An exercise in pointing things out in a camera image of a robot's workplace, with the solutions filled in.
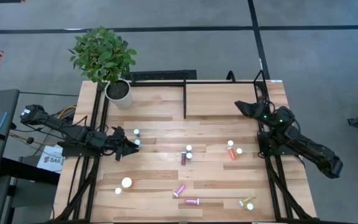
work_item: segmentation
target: white paper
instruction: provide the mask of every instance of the white paper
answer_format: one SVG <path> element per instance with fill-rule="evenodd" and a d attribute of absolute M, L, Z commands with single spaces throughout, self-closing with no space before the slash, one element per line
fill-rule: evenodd
<path fill-rule="evenodd" d="M 62 150 L 60 146 L 45 146 L 37 167 L 59 174 L 63 167 Z"/>

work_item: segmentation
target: black floor line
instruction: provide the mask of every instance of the black floor line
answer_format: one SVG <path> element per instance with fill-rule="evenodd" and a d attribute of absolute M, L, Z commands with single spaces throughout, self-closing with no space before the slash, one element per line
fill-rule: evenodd
<path fill-rule="evenodd" d="M 58 93 L 33 93 L 33 92 L 26 92 L 26 91 L 20 91 L 20 94 L 47 95 L 47 96 L 79 96 L 79 95 L 58 94 Z"/>
<path fill-rule="evenodd" d="M 358 30 L 358 25 L 337 26 L 260 26 L 259 30 Z"/>
<path fill-rule="evenodd" d="M 256 17 L 254 1 L 253 0 L 248 0 L 248 6 L 249 6 L 249 12 L 251 14 L 251 19 L 252 19 L 252 27 L 254 28 L 254 35 L 255 35 L 256 46 L 257 46 L 257 49 L 258 49 L 259 60 L 260 60 L 260 62 L 262 64 L 261 69 L 264 71 L 265 78 L 267 80 L 269 80 L 270 79 L 270 74 L 269 74 L 269 70 L 267 68 L 265 50 L 264 50 L 264 45 L 262 43 L 262 37 L 260 36 L 259 25 L 258 25 L 258 20 L 257 20 L 257 17 Z"/>
<path fill-rule="evenodd" d="M 133 27 L 133 28 L 106 28 L 115 32 L 178 32 L 178 31 L 239 31 L 253 30 L 251 26 L 188 26 L 188 27 Z M 77 34 L 91 31 L 84 29 L 18 29 L 0 30 L 0 34 Z"/>

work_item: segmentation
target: plant pot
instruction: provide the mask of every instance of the plant pot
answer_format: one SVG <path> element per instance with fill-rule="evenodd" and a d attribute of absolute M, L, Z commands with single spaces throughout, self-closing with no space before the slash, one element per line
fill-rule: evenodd
<path fill-rule="evenodd" d="M 111 100 L 119 109 L 128 109 L 132 104 L 131 86 L 123 79 L 119 79 L 115 83 L 115 87 L 111 90 L 111 85 L 108 83 L 104 88 L 104 94 Z"/>

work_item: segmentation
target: potted plant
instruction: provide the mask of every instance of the potted plant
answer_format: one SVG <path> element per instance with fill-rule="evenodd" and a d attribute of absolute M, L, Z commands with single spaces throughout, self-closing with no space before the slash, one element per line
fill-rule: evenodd
<path fill-rule="evenodd" d="M 105 86 L 104 94 L 118 108 L 130 107 L 131 86 L 120 77 L 129 73 L 130 65 L 135 65 L 131 55 L 136 51 L 128 48 L 128 42 L 113 30 L 107 31 L 102 26 L 75 39 L 75 47 L 68 49 L 73 54 L 70 57 L 73 68 L 80 68 L 83 71 L 81 76 Z"/>

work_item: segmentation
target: table leg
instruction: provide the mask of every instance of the table leg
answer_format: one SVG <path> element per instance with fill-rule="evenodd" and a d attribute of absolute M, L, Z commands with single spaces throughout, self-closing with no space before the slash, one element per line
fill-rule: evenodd
<path fill-rule="evenodd" d="M 2 158 L 0 176 L 4 175 L 53 185 L 57 185 L 60 178 L 60 174 L 55 172 L 39 169 L 21 162 L 13 161 L 12 159 Z"/>

